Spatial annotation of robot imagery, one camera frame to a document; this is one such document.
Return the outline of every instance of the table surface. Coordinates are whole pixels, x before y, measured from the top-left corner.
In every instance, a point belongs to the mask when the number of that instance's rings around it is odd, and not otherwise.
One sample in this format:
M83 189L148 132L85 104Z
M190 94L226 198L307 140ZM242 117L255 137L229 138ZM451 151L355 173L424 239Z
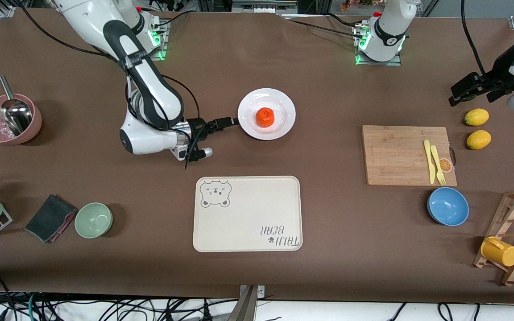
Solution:
M61 40L90 48L53 10L31 10ZM346 31L324 17L306 21ZM486 66L514 43L506 20L469 20ZM0 146L0 201L13 223L0 233L0 274L11 290L235 297L265 284L274 299L514 302L502 272L473 258L502 193L514 191L514 111L485 97L449 106L449 88L477 70L461 21L416 18L401 67L355 65L352 40L273 14L188 14L171 29L160 71L195 93L206 120L236 116L245 94L286 93L297 118L283 138L241 128L202 146L214 155L184 171L168 152L136 156L120 143L124 73L39 32L22 12L0 24L0 75L41 110L43 128ZM179 86L186 117L191 97ZM462 124L487 108L493 136L465 149ZM469 219L441 226L426 212L431 187L366 184L361 126L445 126ZM200 177L293 175L300 180L303 245L294 252L200 253L192 246ZM54 244L24 230L50 194L82 207L101 202L114 224L83 239L72 224Z

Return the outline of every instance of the white floor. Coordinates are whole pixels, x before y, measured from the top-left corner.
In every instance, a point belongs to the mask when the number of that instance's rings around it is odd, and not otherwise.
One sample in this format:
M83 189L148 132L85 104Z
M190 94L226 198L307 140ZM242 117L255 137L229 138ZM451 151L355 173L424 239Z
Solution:
M157 309L166 307L166 300L153 301ZM75 305L64 303L57 308L57 314L65 321L98 321L102 313L110 307L110 303L93 303L91 305ZM197 309L203 305L203 300L193 299L180 306L180 309ZM230 313L235 302L222 303L210 307L211 314L222 315ZM312 301L259 301L255 321L388 321L393 317L399 303L357 303L357 302L312 302ZM472 321L475 305L450 304L454 321ZM129 313L126 321L153 321L154 315L147 312ZM173 313L174 321L178 321L185 313ZM194 320L201 317L196 313L187 318ZM8 312L6 321L14 320L13 313ZM21 321L29 318L20 314ZM116 321L116 315L108 319ZM514 305L481 305L477 321L514 321ZM397 321L443 321L437 312L436 304L408 303L398 316Z

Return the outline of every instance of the white plate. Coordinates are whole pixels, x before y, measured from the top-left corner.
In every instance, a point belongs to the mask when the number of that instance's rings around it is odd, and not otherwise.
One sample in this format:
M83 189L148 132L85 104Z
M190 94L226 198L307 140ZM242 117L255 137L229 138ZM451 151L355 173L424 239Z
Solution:
M267 128L262 128L255 121L255 114L264 107L271 108L275 114L275 122ZM251 91L241 100L237 110L241 128L258 140L276 140L287 134L294 124L295 117L296 111L291 98L272 88Z
M195 186L199 252L295 251L303 243L293 176L202 177Z

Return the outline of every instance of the blue bowl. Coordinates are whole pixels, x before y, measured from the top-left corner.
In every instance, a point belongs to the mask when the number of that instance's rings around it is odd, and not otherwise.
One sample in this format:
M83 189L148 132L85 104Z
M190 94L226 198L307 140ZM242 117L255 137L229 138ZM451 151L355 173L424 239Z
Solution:
M469 204L459 191L451 187L440 187L428 199L428 212L437 223L458 226L467 220Z

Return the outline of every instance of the wooden knife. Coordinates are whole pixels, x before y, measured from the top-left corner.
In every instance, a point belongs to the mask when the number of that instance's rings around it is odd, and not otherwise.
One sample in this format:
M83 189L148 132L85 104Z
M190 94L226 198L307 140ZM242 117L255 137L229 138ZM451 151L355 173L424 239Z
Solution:
M430 168L430 184L433 185L435 181L435 167L432 163L432 155L430 151L430 141L424 140L424 148L426 149L426 157L428 158L428 167Z

